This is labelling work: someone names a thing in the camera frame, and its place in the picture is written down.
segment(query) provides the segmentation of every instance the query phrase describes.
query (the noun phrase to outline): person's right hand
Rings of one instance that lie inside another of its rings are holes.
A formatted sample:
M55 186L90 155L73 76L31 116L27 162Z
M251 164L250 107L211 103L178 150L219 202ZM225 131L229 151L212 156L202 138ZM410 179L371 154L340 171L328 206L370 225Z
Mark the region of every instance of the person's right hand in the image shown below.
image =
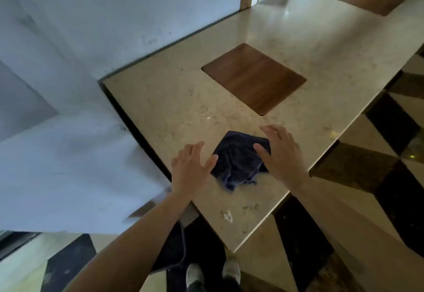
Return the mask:
M271 154L258 143L255 143L253 147L269 173L286 185L290 191L299 189L309 177L299 144L283 126L271 124L259 128L269 140Z

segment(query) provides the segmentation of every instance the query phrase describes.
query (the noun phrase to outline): marble countertop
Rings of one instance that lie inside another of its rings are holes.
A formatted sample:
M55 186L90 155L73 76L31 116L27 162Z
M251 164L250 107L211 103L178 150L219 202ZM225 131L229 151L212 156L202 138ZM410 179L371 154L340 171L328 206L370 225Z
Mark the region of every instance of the marble countertop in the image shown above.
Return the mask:
M422 45L422 5L381 17L338 0L265 0L104 83L169 169L186 143L204 140L205 161L228 130L261 135L266 123L284 125L312 166ZM201 70L241 43L306 78L265 116ZM234 252L287 193L266 174L232 194L211 177L194 203Z

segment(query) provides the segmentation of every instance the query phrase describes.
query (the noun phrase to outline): crumpled cloth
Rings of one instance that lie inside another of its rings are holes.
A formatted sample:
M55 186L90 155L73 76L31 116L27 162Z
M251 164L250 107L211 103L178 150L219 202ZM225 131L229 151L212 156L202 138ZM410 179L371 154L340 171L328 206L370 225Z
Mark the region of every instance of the crumpled cloth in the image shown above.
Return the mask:
M231 192L239 184L256 185L258 172L268 172L253 148L254 143L271 153L268 139L236 131L228 131L214 151L218 161L211 174Z

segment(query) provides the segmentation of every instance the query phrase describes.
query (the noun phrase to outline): sneaker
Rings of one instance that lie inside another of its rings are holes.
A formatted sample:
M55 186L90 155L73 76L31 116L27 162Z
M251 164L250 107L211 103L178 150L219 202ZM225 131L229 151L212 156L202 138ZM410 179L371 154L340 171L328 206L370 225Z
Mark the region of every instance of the sneaker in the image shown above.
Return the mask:
M241 271L240 266L238 265L237 260L234 257L228 258L225 261L224 268L222 269L222 277L223 279L227 277L231 277L240 284L241 279Z
M201 283L205 283L205 278L203 276L202 269L199 264L191 263L186 272L186 287L193 284L196 281L200 281Z

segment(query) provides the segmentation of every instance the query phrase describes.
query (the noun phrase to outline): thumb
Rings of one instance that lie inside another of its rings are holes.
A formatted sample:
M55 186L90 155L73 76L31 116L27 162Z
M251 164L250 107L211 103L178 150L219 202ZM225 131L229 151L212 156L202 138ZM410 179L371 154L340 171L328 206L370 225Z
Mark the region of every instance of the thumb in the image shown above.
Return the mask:
M218 155L211 155L205 163L205 170L210 174L212 169L215 167L216 162L218 161Z
M271 163L271 155L268 153L267 150L265 150L264 147L262 147L260 144L255 143L253 144L253 149L256 150L256 153L258 156L262 159L265 166Z

